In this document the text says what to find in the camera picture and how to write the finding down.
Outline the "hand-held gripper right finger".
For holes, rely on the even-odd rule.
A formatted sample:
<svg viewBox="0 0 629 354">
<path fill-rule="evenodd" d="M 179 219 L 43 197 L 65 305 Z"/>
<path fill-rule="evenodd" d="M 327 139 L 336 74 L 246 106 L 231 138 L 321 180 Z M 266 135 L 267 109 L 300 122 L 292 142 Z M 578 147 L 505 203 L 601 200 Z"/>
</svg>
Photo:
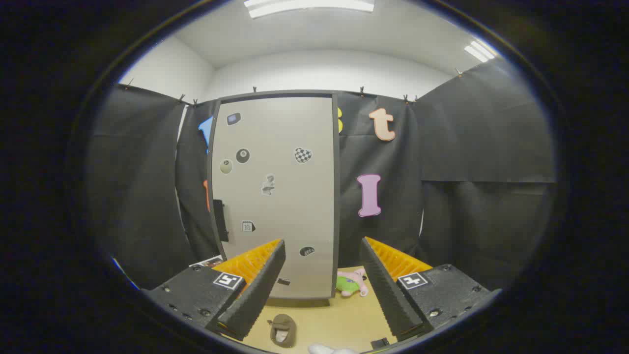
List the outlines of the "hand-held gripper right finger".
<svg viewBox="0 0 629 354">
<path fill-rule="evenodd" d="M 359 255 L 391 333 L 421 337 L 490 304 L 490 289 L 451 264 L 429 266 L 383 242 L 365 237 Z"/>
</svg>

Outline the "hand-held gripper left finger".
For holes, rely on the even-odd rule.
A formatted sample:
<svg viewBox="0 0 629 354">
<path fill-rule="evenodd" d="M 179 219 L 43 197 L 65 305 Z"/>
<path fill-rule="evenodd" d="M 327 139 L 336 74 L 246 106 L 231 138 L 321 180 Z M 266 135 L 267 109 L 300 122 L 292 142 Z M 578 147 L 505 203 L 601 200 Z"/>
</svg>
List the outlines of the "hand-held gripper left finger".
<svg viewBox="0 0 629 354">
<path fill-rule="evenodd" d="M 243 340 L 263 310 L 286 260 L 276 239 L 210 267 L 189 266 L 144 293 L 193 326 Z"/>
</svg>

